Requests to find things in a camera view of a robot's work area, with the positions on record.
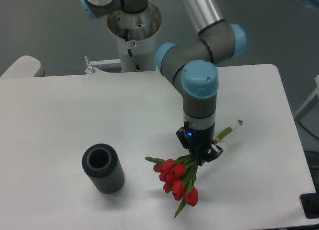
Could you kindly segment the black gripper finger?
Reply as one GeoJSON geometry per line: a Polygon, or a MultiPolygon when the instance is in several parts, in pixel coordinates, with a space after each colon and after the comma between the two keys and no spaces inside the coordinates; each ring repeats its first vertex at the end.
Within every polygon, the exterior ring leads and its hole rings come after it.
{"type": "Polygon", "coordinates": [[[184,132],[177,132],[176,135],[177,135],[178,139],[180,140],[182,146],[183,146],[185,149],[188,149],[189,144],[188,144],[187,138],[185,137],[184,132]]]}
{"type": "Polygon", "coordinates": [[[213,160],[219,158],[223,153],[223,149],[215,144],[211,144],[208,149],[200,150],[199,152],[199,165],[202,166],[204,163],[210,163],[213,160]]]}

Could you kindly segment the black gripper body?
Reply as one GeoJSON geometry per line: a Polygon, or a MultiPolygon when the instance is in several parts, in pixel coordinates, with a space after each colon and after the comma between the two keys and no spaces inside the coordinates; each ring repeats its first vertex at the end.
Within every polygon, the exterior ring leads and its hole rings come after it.
{"type": "Polygon", "coordinates": [[[208,149],[213,142],[215,124],[205,129],[195,129],[189,121],[184,122],[177,132],[184,132],[188,140],[190,153],[197,153],[199,150],[208,149]]]}

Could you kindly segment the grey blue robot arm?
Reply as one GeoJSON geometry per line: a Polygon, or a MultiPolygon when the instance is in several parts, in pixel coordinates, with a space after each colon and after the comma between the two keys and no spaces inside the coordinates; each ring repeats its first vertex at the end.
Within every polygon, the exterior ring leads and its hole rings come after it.
{"type": "Polygon", "coordinates": [[[80,0],[90,19],[107,18],[117,40],[123,72],[158,70],[182,95],[184,126],[177,131],[184,148],[199,163],[217,159],[222,149],[213,142],[217,91],[216,64],[242,53],[244,30],[228,24],[215,0],[182,0],[198,40],[180,47],[166,43],[155,48],[162,16],[148,0],[80,0]]]}

